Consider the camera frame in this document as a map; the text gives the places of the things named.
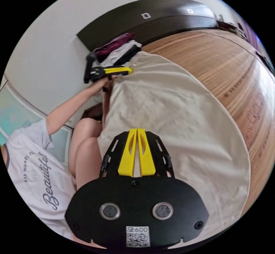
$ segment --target bamboo mat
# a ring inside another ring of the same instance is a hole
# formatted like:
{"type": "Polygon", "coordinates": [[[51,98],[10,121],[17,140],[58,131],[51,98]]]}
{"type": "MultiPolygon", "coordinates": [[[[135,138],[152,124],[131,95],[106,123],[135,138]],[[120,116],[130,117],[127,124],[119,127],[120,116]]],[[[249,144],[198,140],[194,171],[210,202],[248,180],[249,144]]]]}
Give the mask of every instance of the bamboo mat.
{"type": "Polygon", "coordinates": [[[244,214],[263,190],[275,162],[274,76],[248,42],[226,31],[183,32],[150,43],[143,50],[190,72],[238,125],[251,161],[244,214]]]}

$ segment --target knee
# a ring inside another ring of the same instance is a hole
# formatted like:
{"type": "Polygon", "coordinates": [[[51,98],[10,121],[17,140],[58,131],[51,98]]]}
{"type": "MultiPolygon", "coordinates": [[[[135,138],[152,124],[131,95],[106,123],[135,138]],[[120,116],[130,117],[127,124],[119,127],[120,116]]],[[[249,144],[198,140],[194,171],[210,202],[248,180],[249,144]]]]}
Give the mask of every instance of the knee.
{"type": "Polygon", "coordinates": [[[86,118],[81,119],[77,123],[77,125],[75,126],[75,129],[76,130],[92,130],[96,126],[101,126],[101,123],[95,119],[86,117],[86,118]]]}
{"type": "Polygon", "coordinates": [[[86,149],[86,148],[91,148],[95,145],[98,145],[97,138],[96,137],[89,137],[89,138],[86,138],[82,141],[79,148],[86,149]]]}

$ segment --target hand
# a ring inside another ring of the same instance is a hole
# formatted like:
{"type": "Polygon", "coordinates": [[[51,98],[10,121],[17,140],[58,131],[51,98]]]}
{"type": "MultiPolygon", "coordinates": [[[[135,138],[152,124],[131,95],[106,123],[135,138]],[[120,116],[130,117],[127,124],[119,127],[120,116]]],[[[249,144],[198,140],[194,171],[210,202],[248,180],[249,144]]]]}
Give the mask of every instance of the hand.
{"type": "Polygon", "coordinates": [[[109,88],[110,84],[112,83],[112,81],[110,81],[108,79],[108,77],[102,78],[96,82],[94,82],[92,85],[89,86],[89,88],[91,88],[93,90],[94,95],[99,94],[99,92],[101,91],[101,89],[103,87],[105,88],[109,88]]]}

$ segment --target woman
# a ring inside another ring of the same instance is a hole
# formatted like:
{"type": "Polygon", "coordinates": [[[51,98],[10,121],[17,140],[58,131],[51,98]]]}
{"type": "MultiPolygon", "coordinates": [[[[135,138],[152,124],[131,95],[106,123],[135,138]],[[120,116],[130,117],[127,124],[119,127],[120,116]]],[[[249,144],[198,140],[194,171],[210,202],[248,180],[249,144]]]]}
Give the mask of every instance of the woman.
{"type": "MultiPolygon", "coordinates": [[[[97,137],[102,124],[93,119],[82,119],[76,125],[69,149],[68,171],[47,150],[53,147],[51,135],[103,87],[111,89],[108,78],[98,80],[67,100],[46,119],[14,131],[1,146],[11,180],[30,209],[56,233],[84,244],[87,243],[73,236],[64,214],[75,191],[98,178],[102,158],[97,137]]],[[[109,98],[110,92],[104,97],[103,122],[109,98]]],[[[93,242],[88,245],[99,247],[93,242]]]]}

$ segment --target white t-shirt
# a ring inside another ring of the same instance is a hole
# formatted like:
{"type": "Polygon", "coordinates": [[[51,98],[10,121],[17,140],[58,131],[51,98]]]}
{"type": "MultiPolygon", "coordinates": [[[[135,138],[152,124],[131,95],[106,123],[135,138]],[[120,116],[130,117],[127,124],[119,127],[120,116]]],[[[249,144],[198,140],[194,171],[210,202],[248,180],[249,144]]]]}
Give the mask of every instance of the white t-shirt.
{"type": "Polygon", "coordinates": [[[75,193],[75,180],[47,151],[52,147],[45,119],[14,131],[6,142],[7,170],[34,214],[56,233],[72,239],[64,215],[75,193]]]}

